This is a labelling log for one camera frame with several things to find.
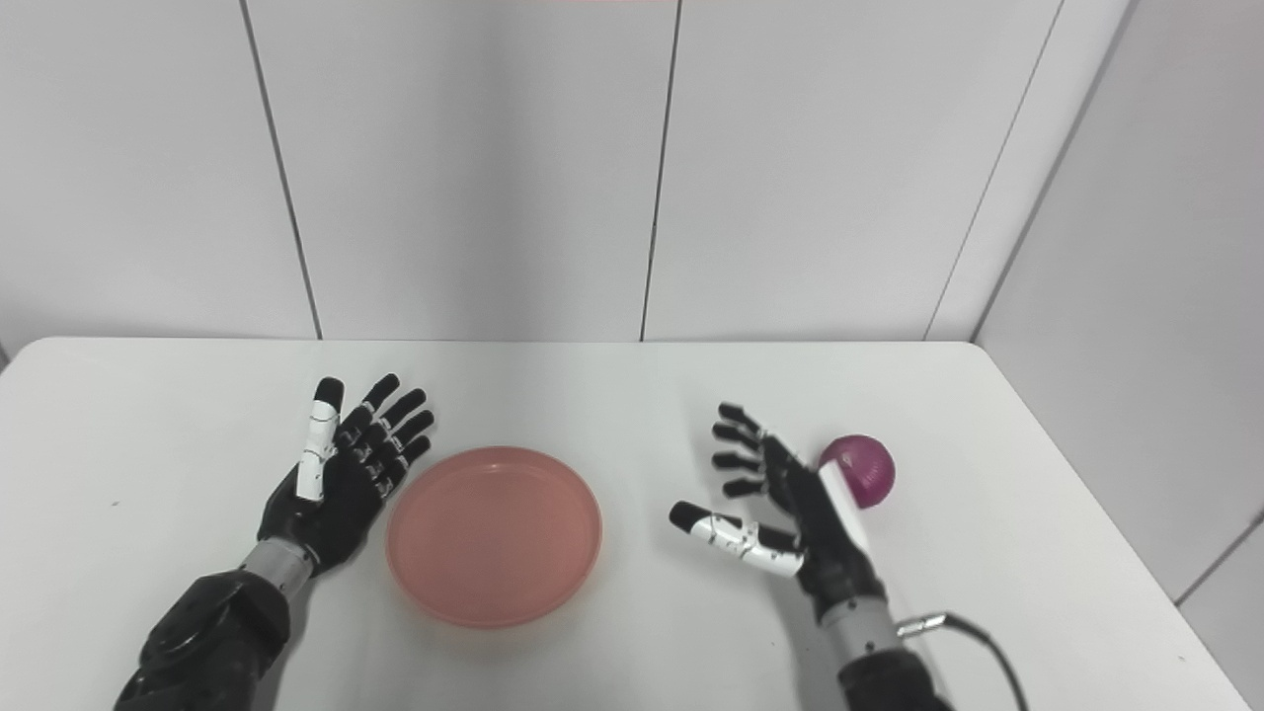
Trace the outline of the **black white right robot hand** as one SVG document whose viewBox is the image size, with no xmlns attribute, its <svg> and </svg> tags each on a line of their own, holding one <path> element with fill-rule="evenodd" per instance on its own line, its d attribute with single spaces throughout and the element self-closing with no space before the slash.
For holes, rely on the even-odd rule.
<svg viewBox="0 0 1264 711">
<path fill-rule="evenodd" d="M 839 603 L 889 602 L 848 487 L 828 482 L 825 468 L 805 463 L 739 405 L 722 402 L 718 416 L 713 436 L 732 449 L 718 450 L 710 463 L 741 474 L 726 482 L 722 493 L 731 500 L 769 498 L 794 528 L 782 530 L 688 501 L 670 509 L 672 526 L 770 576 L 795 578 L 818 620 Z"/>
</svg>

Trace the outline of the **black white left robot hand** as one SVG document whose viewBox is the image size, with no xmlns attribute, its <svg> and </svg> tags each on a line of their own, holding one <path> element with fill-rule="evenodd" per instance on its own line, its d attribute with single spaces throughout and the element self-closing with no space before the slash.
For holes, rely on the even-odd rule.
<svg viewBox="0 0 1264 711">
<path fill-rule="evenodd" d="M 267 500 L 258 541 L 301 549 L 312 576 L 343 566 L 360 549 L 387 500 L 415 462 L 431 449 L 434 411 L 421 388 L 399 393 L 384 374 L 346 416 L 336 415 L 315 458 L 302 455 Z"/>
</svg>

